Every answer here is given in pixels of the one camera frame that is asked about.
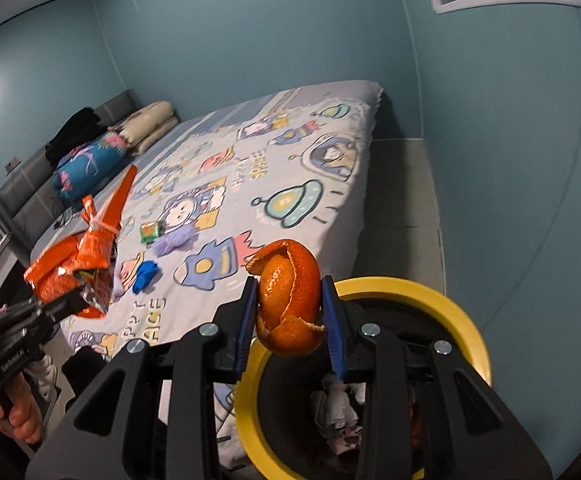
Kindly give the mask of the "person's left hand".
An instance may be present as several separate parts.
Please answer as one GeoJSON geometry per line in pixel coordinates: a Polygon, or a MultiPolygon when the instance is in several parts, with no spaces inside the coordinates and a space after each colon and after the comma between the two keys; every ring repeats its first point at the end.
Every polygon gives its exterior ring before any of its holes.
{"type": "Polygon", "coordinates": [[[6,396],[12,406],[4,408],[4,405],[0,403],[2,433],[27,444],[40,442],[43,419],[39,405],[23,374],[18,374],[13,378],[6,388],[6,396]]]}

